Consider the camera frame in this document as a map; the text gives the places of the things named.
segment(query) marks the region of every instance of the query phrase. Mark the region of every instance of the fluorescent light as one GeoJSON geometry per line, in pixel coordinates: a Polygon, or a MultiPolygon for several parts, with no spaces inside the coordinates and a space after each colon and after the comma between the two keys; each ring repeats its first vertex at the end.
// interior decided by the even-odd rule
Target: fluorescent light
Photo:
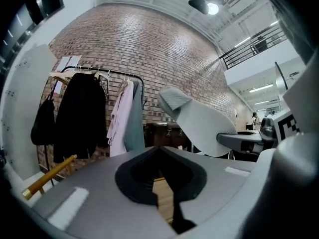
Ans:
{"type": "Polygon", "coordinates": [[[267,102],[270,102],[270,100],[263,101],[263,102],[260,102],[260,103],[255,103],[255,104],[258,105],[258,104],[263,104],[263,103],[267,103],[267,102]]]}
{"type": "Polygon", "coordinates": [[[241,41],[240,43],[235,45],[235,48],[238,47],[240,44],[243,44],[245,41],[248,41],[250,39],[250,36],[246,38],[245,40],[241,41]]]}
{"type": "Polygon", "coordinates": [[[278,22],[279,22],[279,20],[277,20],[277,21],[271,23],[270,26],[276,25],[278,22]]]}
{"type": "Polygon", "coordinates": [[[218,11],[219,11],[218,5],[211,3],[211,2],[208,3],[207,5],[208,5],[208,14],[215,15],[218,13],[218,11]]]}
{"type": "Polygon", "coordinates": [[[22,26],[22,22],[21,22],[21,20],[20,20],[20,18],[19,18],[19,16],[18,16],[18,14],[16,14],[15,16],[16,16],[16,18],[18,19],[20,25],[22,26]]]}
{"type": "Polygon", "coordinates": [[[263,90],[263,89],[266,89],[266,88],[270,88],[272,87],[274,84],[270,84],[270,85],[266,85],[266,86],[263,86],[261,88],[257,88],[257,89],[252,89],[250,90],[249,92],[252,93],[252,92],[255,92],[255,91],[259,91],[259,90],[263,90]]]}

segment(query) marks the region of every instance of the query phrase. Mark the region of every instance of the gray garment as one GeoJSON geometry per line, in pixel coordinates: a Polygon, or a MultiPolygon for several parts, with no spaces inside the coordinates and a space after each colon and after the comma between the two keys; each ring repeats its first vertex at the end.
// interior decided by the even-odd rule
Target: gray garment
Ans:
{"type": "Polygon", "coordinates": [[[140,88],[140,82],[139,81],[133,81],[133,99],[136,94],[136,90],[140,88]]]}
{"type": "Polygon", "coordinates": [[[126,151],[143,150],[145,148],[141,87],[139,81],[133,83],[133,102],[123,138],[126,151]]]}

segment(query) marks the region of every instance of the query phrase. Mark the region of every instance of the wooden stick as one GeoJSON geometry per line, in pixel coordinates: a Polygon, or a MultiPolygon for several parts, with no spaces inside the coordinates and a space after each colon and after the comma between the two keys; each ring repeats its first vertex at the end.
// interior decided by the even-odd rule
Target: wooden stick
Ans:
{"type": "Polygon", "coordinates": [[[71,167],[71,164],[67,164],[66,168],[68,169],[68,174],[69,176],[72,174],[72,167],[71,167]]]}
{"type": "Polygon", "coordinates": [[[77,158],[77,155],[72,155],[61,164],[58,164],[52,170],[44,174],[40,179],[34,182],[31,186],[22,191],[23,196],[29,200],[37,191],[39,191],[49,180],[51,180],[58,172],[60,172],[64,167],[70,164],[74,159],[77,158]]]}
{"type": "Polygon", "coordinates": [[[157,178],[157,179],[155,179],[154,181],[162,181],[162,180],[165,180],[165,178],[164,178],[164,177],[157,178]]]}

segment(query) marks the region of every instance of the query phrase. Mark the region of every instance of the railing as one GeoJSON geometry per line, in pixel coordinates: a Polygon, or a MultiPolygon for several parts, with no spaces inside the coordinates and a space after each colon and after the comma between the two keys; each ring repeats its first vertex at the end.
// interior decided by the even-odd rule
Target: railing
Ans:
{"type": "Polygon", "coordinates": [[[284,32],[278,24],[267,27],[255,34],[249,40],[236,48],[226,52],[219,59],[223,59],[227,70],[241,62],[275,46],[286,40],[284,32]]]}

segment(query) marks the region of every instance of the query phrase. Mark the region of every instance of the black bag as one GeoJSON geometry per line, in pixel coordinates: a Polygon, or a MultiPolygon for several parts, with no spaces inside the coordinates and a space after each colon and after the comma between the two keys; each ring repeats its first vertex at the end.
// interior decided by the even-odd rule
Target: black bag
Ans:
{"type": "Polygon", "coordinates": [[[54,143],[54,104],[49,97],[40,106],[31,130],[31,141],[35,145],[54,143]]]}

